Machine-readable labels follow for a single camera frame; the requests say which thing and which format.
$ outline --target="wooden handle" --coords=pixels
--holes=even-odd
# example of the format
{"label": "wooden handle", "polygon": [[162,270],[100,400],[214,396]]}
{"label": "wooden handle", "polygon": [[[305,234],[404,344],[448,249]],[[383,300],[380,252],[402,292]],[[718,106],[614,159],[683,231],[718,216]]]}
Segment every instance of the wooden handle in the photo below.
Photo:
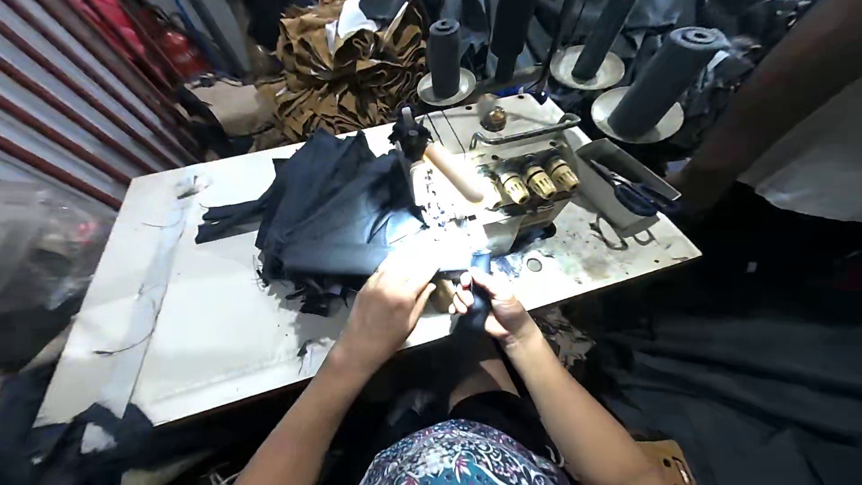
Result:
{"label": "wooden handle", "polygon": [[425,156],[452,182],[452,185],[458,189],[458,192],[461,192],[464,198],[472,203],[482,202],[484,194],[478,175],[458,167],[458,162],[442,145],[437,142],[430,143],[425,148]]}

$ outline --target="person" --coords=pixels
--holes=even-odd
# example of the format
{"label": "person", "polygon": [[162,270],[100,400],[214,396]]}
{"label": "person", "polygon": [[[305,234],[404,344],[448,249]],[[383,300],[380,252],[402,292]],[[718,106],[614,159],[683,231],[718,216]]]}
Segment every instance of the person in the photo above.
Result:
{"label": "person", "polygon": [[861,22],[862,2],[821,0],[766,55],[667,178],[688,212],[712,209],[738,180],[779,209],[862,222]]}
{"label": "person", "polygon": [[[436,271],[428,258],[391,255],[380,265],[359,291],[347,325],[317,375],[258,448],[237,484],[315,483],[347,409],[414,329],[434,290],[429,281]],[[523,378],[541,425],[565,459],[565,470],[586,485],[660,483],[659,472],[626,430],[560,365],[507,284],[473,270],[461,283],[450,312],[464,313],[472,305],[467,291],[471,283],[488,290],[492,311],[485,330],[499,340]],[[453,391],[452,412],[482,395],[519,399],[499,359],[480,365],[484,377],[473,376]],[[498,384],[496,392],[469,395],[488,382]],[[506,401],[494,398],[485,404],[496,400]],[[541,450],[530,450],[483,420],[450,419],[408,435],[374,458],[362,483],[569,482]]]}

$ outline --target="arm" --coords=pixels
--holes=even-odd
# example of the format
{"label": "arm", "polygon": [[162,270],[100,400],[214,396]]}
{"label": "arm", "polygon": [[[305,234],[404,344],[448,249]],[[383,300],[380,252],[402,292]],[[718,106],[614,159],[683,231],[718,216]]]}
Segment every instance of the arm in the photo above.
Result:
{"label": "arm", "polygon": [[[491,296],[485,329],[503,344],[527,385],[548,435],[566,469],[585,485],[659,485],[658,472],[638,445],[601,404],[560,365],[521,302],[496,278],[472,272]],[[466,312],[472,297],[465,285],[450,311]]]}
{"label": "arm", "polygon": [[311,485],[338,425],[374,372],[404,343],[434,285],[428,258],[391,256],[359,291],[317,375],[242,470],[238,485]]}
{"label": "arm", "polygon": [[823,0],[790,30],[730,101],[681,173],[690,211],[710,208],[769,147],[862,76],[862,2]]}

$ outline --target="white table top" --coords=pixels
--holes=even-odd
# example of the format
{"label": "white table top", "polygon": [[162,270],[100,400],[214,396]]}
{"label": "white table top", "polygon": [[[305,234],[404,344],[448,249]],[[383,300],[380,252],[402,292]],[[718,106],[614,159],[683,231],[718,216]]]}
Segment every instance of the white table top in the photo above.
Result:
{"label": "white table top", "polygon": [[[366,129],[375,154],[388,152],[391,125]],[[103,399],[116,378],[123,353],[98,355],[128,345],[131,314],[159,234],[170,224],[175,185],[197,175],[209,186],[191,200],[178,241],[166,295],[134,383],[131,403],[156,425],[282,387],[316,372],[338,337],[348,309],[330,318],[299,313],[297,301],[279,297],[278,285],[256,277],[256,231],[195,244],[207,207],[256,199],[275,175],[272,159],[286,158],[301,144],[211,161],[134,179],[116,219],[82,309],[74,320],[35,425],[68,422]],[[649,234],[624,242],[597,215],[570,203],[555,220],[557,236],[536,242],[509,261],[512,280],[528,309],[608,287],[698,257],[700,251],[666,217]],[[541,261],[542,270],[526,261]],[[427,312],[407,342],[426,343],[449,334],[449,315]],[[308,354],[298,357],[300,346]]]}

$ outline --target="forearm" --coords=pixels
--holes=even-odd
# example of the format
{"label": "forearm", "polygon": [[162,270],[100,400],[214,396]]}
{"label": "forearm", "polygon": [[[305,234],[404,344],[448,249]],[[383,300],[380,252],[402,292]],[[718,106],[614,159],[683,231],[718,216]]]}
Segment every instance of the forearm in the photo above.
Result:
{"label": "forearm", "polygon": [[506,346],[527,385],[542,423],[566,460],[566,469],[586,485],[658,483],[655,470],[634,440],[601,404],[560,365],[537,327]]}
{"label": "forearm", "polygon": [[317,376],[258,448],[238,485],[311,485],[347,409],[372,372],[350,366],[336,344]]}
{"label": "forearm", "polygon": [[763,59],[682,173],[694,210],[707,209],[769,147],[862,75],[862,2],[825,0]]}

